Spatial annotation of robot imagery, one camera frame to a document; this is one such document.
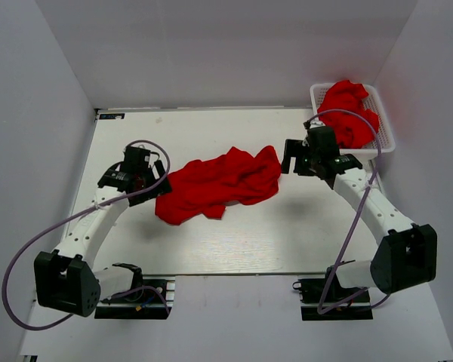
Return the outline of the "red t shirt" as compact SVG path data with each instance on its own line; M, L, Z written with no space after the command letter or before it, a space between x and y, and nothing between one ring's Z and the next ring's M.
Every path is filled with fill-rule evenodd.
M157 197L155 215L180 225L199 214L221 219L229 204L253 205L279 191L281 164L273 146L255 156L236 147L211 160L194 160L170 173L172 191Z

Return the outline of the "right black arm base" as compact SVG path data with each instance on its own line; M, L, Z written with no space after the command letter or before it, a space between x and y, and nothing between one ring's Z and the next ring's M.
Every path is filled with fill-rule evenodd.
M369 321L373 319L368 291L349 299L325 314L319 314L317 307L326 281L327 276L301 278L292 284L292 289L300 295L302 321Z

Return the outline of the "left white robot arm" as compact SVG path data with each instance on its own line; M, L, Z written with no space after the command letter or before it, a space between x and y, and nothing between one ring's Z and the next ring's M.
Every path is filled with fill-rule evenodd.
M144 146L126 146L122 161L109 167L99 179L90 208L51 252L41 252L35 258L39 305L87 317L99 302L138 300L145 285L140 267L116 262L95 271L94 261L127 209L170 191L159 153Z

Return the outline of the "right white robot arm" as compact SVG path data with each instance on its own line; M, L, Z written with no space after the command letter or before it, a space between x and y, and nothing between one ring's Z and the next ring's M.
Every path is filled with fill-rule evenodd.
M377 250L370 260L336 260L326 273L325 290L334 300L353 290L376 287L390 295L432 281L436 276L437 233L403 215L371 184L371 174L352 154L341 154L330 127L314 127L305 140L285 141L283 173L316 176L340 195L374 236Z

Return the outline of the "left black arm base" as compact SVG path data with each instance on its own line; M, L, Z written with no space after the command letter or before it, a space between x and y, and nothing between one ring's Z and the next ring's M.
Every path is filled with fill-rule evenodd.
M100 302L97 320L167 320L174 304L175 277L143 277L143 284L156 291L140 290L118 299Z

